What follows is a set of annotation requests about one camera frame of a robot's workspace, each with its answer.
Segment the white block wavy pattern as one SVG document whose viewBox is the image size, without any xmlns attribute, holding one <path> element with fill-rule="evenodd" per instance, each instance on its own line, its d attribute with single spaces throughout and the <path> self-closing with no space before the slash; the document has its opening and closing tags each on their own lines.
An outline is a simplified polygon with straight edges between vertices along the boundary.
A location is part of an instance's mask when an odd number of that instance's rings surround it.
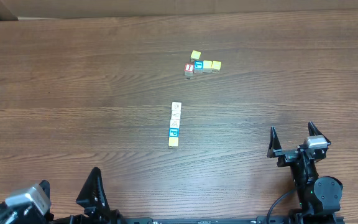
<svg viewBox="0 0 358 224">
<path fill-rule="evenodd" d="M 179 119 L 171 119 L 170 120 L 170 128 L 180 128 L 180 120 Z"/>
</svg>

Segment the white block green pattern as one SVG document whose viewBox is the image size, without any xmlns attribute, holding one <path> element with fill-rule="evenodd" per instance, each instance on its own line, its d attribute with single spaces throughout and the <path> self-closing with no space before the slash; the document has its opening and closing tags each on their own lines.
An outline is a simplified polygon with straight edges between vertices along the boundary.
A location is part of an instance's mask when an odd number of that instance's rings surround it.
<svg viewBox="0 0 358 224">
<path fill-rule="evenodd" d="M 172 111 L 181 111 L 181 102 L 173 102 L 172 103 Z"/>
</svg>

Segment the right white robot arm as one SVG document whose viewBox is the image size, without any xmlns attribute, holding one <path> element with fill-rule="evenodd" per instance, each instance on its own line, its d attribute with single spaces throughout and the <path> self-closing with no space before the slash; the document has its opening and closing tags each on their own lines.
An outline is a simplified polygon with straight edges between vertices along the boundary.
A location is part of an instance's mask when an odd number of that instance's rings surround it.
<svg viewBox="0 0 358 224">
<path fill-rule="evenodd" d="M 276 158 L 278 167 L 289 167 L 298 195 L 299 209 L 288 212 L 289 223 L 338 223 L 343 184 L 331 176 L 320 177 L 316 163 L 326 158 L 331 141 L 308 123 L 309 136 L 296 149 L 283 150 L 277 132 L 270 128 L 267 157 Z"/>
</svg>

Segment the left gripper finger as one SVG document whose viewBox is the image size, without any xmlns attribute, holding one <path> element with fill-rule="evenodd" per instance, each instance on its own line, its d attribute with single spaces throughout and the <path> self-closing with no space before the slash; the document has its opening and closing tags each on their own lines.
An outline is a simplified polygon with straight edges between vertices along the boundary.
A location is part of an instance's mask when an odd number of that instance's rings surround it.
<svg viewBox="0 0 358 224">
<path fill-rule="evenodd" d="M 41 181 L 40 186 L 45 192 L 46 196 L 50 198 L 50 183 L 47 180 L 43 180 Z"/>
<path fill-rule="evenodd" d="M 84 208 L 88 216 L 108 217 L 109 205 L 104 193 L 101 170 L 94 167 L 85 181 L 76 203 Z"/>
</svg>

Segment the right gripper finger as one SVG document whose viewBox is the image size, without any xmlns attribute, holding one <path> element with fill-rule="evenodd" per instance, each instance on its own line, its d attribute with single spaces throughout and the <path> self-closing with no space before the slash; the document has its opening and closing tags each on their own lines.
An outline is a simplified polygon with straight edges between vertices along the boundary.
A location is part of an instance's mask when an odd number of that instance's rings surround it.
<svg viewBox="0 0 358 224">
<path fill-rule="evenodd" d="M 331 141 L 315 126 L 314 122 L 308 122 L 309 136 L 322 136 L 325 138 L 328 145 L 331 145 Z"/>
<path fill-rule="evenodd" d="M 268 151 L 269 152 L 282 151 L 282 147 L 274 126 L 270 128 L 270 143 L 269 143 Z"/>
</svg>

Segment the white block red base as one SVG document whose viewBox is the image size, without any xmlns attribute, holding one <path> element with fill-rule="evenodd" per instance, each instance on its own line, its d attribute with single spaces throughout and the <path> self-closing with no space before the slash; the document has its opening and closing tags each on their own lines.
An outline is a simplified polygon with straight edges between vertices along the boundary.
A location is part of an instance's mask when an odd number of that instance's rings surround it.
<svg viewBox="0 0 358 224">
<path fill-rule="evenodd" d="M 181 111 L 172 110 L 171 119 L 180 120 L 181 119 Z"/>
</svg>

